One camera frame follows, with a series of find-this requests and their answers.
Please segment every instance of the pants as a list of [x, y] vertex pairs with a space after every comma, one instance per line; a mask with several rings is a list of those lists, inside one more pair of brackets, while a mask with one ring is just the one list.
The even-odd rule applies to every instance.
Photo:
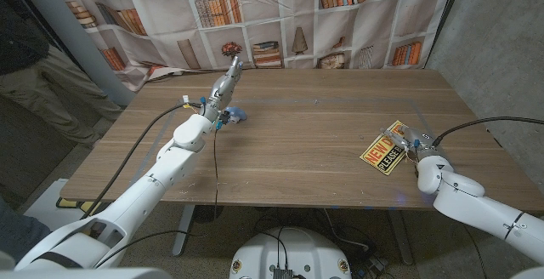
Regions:
[[50, 232], [37, 219], [17, 214], [0, 197], [0, 251], [16, 263]]
[[96, 131], [68, 113], [49, 82], [58, 83], [109, 120], [114, 121], [121, 114], [121, 108], [54, 46], [49, 46], [48, 56], [34, 65], [0, 75], [0, 95], [41, 117], [69, 140], [92, 144], [99, 139]]

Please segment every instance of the gray wall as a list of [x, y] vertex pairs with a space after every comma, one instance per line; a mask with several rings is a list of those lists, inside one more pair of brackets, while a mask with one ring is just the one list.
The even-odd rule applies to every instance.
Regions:
[[[478, 117], [544, 119], [543, 42], [544, 0], [456, 0], [427, 68]], [[486, 126], [544, 193], [544, 126]]]

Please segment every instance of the table leg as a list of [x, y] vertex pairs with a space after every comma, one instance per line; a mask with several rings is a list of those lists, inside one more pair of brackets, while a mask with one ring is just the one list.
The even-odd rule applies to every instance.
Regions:
[[[181, 214], [178, 230], [190, 232], [190, 227], [193, 223], [193, 212], [195, 212], [195, 205], [184, 206], [184, 212]], [[174, 256], [180, 256], [184, 253], [188, 238], [189, 236], [182, 233], [176, 235], [176, 240], [173, 242], [172, 248], [172, 254]]]
[[400, 257], [405, 265], [413, 265], [414, 258], [411, 255], [410, 243], [406, 235], [405, 221], [402, 219], [402, 213], [397, 210], [388, 210], [389, 220], [397, 244], [399, 244]]

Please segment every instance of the person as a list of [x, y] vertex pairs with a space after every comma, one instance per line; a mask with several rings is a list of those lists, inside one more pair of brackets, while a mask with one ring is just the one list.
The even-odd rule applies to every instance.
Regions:
[[108, 120], [115, 121], [121, 108], [50, 45], [32, 20], [20, 0], [0, 0], [0, 95], [38, 115], [67, 139], [93, 145], [99, 133], [72, 116], [50, 84], [57, 83]]
[[0, 251], [18, 263], [51, 230], [39, 220], [16, 213], [0, 196]]

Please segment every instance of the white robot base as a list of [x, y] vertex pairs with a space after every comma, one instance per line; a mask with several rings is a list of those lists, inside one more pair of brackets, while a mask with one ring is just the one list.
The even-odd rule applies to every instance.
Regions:
[[[278, 236], [280, 227], [266, 231]], [[230, 265], [230, 279], [315, 278], [349, 279], [351, 273], [345, 254], [324, 236], [299, 227], [283, 227], [280, 239], [287, 251], [272, 236], [259, 233], [235, 254]]]

